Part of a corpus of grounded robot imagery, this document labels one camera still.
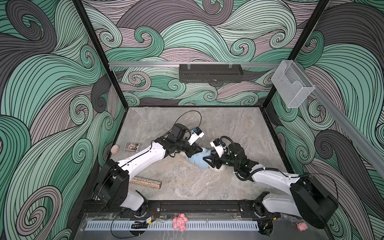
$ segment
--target red wire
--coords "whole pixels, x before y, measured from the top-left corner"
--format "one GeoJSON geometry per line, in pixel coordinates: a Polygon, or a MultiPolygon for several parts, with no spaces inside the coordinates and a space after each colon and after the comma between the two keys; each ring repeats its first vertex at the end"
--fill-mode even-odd
{"type": "Polygon", "coordinates": [[[153,210],[153,209],[149,209],[149,210],[152,210],[152,211],[153,211],[153,213],[155,214],[155,219],[156,219],[156,217],[157,217],[157,213],[156,213],[156,211],[153,210]]]}

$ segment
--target gray marble surface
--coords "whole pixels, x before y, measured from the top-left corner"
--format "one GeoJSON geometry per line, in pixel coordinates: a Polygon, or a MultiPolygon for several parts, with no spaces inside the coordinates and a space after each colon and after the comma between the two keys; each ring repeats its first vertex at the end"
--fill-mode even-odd
{"type": "MultiPolygon", "coordinates": [[[[226,135],[241,144],[249,159],[285,171],[259,108],[130,108],[116,142],[119,152],[111,158],[118,161],[133,155],[124,151],[127,142],[139,142],[139,151],[145,149],[151,140],[167,132],[176,119],[189,110],[198,110],[202,115],[200,129],[205,136],[196,141],[201,147],[213,149],[209,142],[226,135]]],[[[195,127],[199,121],[199,114],[190,112],[178,122],[195,127]]],[[[202,169],[189,163],[181,154],[157,161],[137,176],[162,182],[161,189],[129,185],[131,191],[138,190],[153,200],[251,200],[263,191],[283,194],[266,184],[238,180],[232,167],[202,169]]]]}

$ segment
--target pink turtle toy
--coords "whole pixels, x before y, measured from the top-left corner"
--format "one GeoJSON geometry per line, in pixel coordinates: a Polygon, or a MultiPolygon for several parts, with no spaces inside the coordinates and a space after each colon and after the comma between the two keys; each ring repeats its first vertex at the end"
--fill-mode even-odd
{"type": "Polygon", "coordinates": [[[184,214],[179,214],[178,217],[175,217],[173,219],[173,229],[176,230],[177,228],[179,228],[181,232],[184,231],[185,229],[187,229],[187,226],[185,225],[187,221],[188,218],[186,218],[184,214]]]}

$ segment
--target pink ball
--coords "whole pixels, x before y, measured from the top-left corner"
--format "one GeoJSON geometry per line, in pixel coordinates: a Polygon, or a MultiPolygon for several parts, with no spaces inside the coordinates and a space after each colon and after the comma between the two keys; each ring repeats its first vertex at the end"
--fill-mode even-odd
{"type": "Polygon", "coordinates": [[[118,151],[119,151],[118,145],[113,145],[113,147],[111,147],[111,153],[112,154],[116,154],[118,151]]]}

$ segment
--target pink pig toy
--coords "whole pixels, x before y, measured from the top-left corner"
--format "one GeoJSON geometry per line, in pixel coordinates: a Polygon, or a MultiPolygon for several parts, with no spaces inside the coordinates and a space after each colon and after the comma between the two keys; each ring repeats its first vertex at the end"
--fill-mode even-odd
{"type": "Polygon", "coordinates": [[[301,222],[301,223],[297,224],[297,229],[299,231],[304,231],[304,230],[308,229],[308,226],[305,222],[301,222]]]}
{"type": "Polygon", "coordinates": [[[173,229],[176,230],[177,228],[179,228],[181,232],[184,231],[185,229],[187,229],[187,226],[185,225],[187,221],[188,218],[186,218],[184,214],[179,214],[178,217],[175,217],[173,219],[173,229]]]}

